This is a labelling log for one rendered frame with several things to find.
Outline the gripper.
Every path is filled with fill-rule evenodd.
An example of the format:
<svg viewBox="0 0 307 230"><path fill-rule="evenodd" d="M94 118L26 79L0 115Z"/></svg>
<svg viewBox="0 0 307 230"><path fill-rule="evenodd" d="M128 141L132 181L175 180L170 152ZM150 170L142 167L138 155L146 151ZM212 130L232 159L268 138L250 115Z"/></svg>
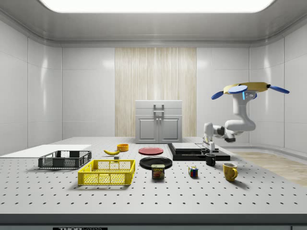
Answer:
<svg viewBox="0 0 307 230"><path fill-rule="evenodd" d="M209 153L212 154L215 150L215 144L213 142L212 136L203 136L203 144L206 149L209 150Z"/></svg>

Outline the black mug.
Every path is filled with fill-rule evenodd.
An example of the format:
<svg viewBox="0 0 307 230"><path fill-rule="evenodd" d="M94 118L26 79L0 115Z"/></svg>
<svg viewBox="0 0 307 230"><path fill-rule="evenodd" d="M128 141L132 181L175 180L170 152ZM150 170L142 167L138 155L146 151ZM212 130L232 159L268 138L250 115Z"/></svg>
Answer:
<svg viewBox="0 0 307 230"><path fill-rule="evenodd" d="M216 155L212 153L205 154L206 164L209 166L215 166L216 164Z"/></svg>

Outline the black stove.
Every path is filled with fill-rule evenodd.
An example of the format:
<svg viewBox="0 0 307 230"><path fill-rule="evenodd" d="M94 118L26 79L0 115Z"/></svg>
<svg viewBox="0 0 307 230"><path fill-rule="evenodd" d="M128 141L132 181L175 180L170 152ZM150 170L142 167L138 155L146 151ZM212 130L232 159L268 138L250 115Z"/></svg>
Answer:
<svg viewBox="0 0 307 230"><path fill-rule="evenodd" d="M168 143L174 161L204 161L210 151L197 143Z"/></svg>

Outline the yellow mug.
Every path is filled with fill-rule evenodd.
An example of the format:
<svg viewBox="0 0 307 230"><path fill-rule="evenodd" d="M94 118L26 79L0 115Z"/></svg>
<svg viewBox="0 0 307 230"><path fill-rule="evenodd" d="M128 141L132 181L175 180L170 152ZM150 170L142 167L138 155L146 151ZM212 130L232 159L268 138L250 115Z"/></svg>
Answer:
<svg viewBox="0 0 307 230"><path fill-rule="evenodd" d="M238 176L237 166L233 163L223 163L223 172L225 179L230 182L233 182Z"/></svg>

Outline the white cabinet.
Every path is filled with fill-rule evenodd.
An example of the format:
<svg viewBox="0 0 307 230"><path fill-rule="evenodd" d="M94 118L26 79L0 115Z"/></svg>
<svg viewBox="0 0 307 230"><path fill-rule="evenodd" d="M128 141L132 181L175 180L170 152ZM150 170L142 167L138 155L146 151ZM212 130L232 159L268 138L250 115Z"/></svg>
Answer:
<svg viewBox="0 0 307 230"><path fill-rule="evenodd" d="M136 100L136 143L182 141L181 100Z"/></svg>

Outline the flat-sided can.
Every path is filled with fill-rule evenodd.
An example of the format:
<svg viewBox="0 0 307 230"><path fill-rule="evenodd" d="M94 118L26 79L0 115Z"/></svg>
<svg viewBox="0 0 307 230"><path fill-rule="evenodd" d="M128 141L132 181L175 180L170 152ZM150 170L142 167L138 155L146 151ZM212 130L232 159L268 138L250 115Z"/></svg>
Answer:
<svg viewBox="0 0 307 230"><path fill-rule="evenodd" d="M152 178L164 179L165 178L165 165L164 164L152 164Z"/></svg>

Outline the red plate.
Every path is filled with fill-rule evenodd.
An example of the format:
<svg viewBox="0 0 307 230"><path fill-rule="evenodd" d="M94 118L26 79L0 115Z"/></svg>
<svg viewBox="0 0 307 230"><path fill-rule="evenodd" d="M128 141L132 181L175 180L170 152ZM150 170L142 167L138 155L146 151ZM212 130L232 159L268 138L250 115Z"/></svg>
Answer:
<svg viewBox="0 0 307 230"><path fill-rule="evenodd" d="M157 147L145 147L145 148L141 148L139 149L139 153L142 155L160 155L164 152L163 149L161 148L157 148Z"/></svg>

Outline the black plate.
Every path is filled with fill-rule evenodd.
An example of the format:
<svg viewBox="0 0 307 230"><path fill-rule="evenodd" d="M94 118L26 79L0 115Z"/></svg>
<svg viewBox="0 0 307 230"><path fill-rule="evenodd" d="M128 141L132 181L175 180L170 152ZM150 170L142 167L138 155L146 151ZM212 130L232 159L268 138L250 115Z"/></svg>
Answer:
<svg viewBox="0 0 307 230"><path fill-rule="evenodd" d="M152 168L153 164L163 164L167 169L172 166L172 161L169 158L158 156L146 157L140 160L140 166L148 170Z"/></svg>

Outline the drone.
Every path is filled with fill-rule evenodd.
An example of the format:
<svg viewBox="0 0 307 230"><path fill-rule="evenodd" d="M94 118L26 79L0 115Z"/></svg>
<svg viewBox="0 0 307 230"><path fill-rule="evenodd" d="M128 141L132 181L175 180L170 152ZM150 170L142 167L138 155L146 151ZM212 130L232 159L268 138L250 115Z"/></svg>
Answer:
<svg viewBox="0 0 307 230"><path fill-rule="evenodd" d="M211 99L215 100L221 97L223 94L238 94L238 93L243 93L245 91L263 92L268 89L273 89L275 91L286 93L286 94L289 93L289 91L286 89L283 89L277 86L273 86L265 82L245 82L245 83L238 83L238 84L225 86L222 91L214 94L211 97Z"/></svg>

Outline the yellow basket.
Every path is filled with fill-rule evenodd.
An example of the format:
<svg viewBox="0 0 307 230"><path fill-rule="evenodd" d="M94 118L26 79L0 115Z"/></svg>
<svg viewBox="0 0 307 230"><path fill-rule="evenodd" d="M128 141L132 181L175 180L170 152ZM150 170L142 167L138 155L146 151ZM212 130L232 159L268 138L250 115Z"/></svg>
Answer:
<svg viewBox="0 0 307 230"><path fill-rule="evenodd" d="M135 160L92 160L78 171L79 185L130 185Z"/></svg>

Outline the dark grey basket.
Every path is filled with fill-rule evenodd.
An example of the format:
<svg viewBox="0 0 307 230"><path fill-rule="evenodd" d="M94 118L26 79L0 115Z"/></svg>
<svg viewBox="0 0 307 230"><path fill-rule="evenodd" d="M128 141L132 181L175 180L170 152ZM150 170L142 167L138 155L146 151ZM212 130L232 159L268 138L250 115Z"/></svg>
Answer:
<svg viewBox="0 0 307 230"><path fill-rule="evenodd" d="M47 169L78 169L92 158L91 151L57 150L38 159L38 167Z"/></svg>

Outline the white board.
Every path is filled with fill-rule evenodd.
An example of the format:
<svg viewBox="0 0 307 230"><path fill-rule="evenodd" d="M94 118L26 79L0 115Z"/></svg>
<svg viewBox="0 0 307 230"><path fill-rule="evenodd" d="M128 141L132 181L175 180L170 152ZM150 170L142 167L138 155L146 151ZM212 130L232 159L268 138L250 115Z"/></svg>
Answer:
<svg viewBox="0 0 307 230"><path fill-rule="evenodd" d="M83 150L91 145L41 145L14 153L0 156L0 158L39 158L41 156L50 154L57 150Z"/></svg>

